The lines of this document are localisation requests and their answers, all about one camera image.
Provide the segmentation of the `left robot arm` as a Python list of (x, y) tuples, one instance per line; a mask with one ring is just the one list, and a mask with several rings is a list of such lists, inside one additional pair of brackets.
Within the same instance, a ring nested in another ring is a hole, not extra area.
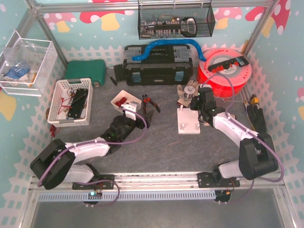
[(67, 143), (54, 139), (31, 162), (30, 169), (38, 178), (38, 187), (54, 189), (61, 183), (72, 183), (75, 189), (88, 187), (96, 190), (106, 178), (89, 163), (80, 162), (95, 157), (104, 157), (129, 144), (127, 137), (134, 129), (147, 131), (151, 126), (154, 111), (138, 114), (135, 105), (128, 103), (120, 107), (123, 114), (116, 116), (109, 128), (99, 137), (83, 142)]

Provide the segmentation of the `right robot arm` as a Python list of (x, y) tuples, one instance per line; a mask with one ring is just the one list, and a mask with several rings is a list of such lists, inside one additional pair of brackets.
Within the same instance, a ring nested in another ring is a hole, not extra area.
[(254, 180), (279, 169), (271, 136), (248, 129), (225, 108), (217, 107), (211, 87), (199, 88), (190, 108), (199, 112), (199, 122), (221, 131), (239, 148), (237, 161), (229, 161), (215, 168), (215, 173), (221, 178), (243, 177)]

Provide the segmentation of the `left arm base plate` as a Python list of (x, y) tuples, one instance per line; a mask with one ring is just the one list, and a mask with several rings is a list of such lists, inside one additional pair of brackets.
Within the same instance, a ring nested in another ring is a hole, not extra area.
[(73, 182), (73, 190), (112, 190), (114, 188), (114, 174), (100, 174), (95, 175), (89, 182), (88, 185), (79, 184)]

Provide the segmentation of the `white spring tray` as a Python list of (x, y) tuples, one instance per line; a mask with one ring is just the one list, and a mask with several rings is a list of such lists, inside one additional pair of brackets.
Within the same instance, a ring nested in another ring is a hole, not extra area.
[(137, 97), (133, 96), (132, 94), (126, 92), (125, 90), (121, 90), (112, 100), (111, 104), (114, 107), (115, 110), (117, 110), (120, 113), (123, 113), (123, 110), (120, 110), (120, 105), (117, 105), (117, 103), (120, 103), (121, 105), (135, 102), (137, 103), (136, 111), (140, 111), (142, 107), (142, 101), (138, 99)]

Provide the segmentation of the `white peg base plate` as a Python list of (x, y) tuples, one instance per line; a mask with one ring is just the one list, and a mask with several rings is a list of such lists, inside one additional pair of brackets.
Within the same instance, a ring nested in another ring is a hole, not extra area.
[(198, 111), (185, 108), (182, 105), (177, 108), (178, 134), (200, 134)]

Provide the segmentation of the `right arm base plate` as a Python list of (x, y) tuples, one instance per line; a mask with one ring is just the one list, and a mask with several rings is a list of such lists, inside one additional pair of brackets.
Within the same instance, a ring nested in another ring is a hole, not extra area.
[(199, 188), (235, 188), (240, 187), (240, 182), (237, 178), (225, 179), (221, 175), (214, 172), (197, 173), (197, 183)]

